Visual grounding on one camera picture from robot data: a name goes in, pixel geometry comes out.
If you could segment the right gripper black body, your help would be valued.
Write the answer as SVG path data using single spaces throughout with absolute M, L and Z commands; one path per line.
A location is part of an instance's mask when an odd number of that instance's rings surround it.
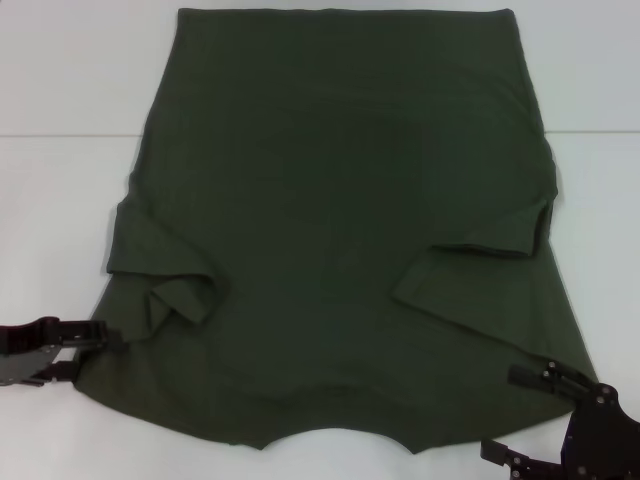
M 561 461 L 568 480 L 640 480 L 640 422 L 623 411 L 614 387 L 598 384 L 578 402 Z

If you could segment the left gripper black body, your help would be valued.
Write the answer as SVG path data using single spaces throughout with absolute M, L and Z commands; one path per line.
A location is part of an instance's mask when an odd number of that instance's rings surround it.
M 0 326 L 0 386 L 40 387 L 37 374 L 56 362 L 64 348 L 56 317 L 24 325 Z

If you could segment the dark green t-shirt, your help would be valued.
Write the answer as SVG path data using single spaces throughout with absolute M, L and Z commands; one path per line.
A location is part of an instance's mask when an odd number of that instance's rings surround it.
M 594 372 L 549 242 L 556 167 L 515 15 L 182 9 L 76 388 L 264 448 L 409 451 L 565 415 Z

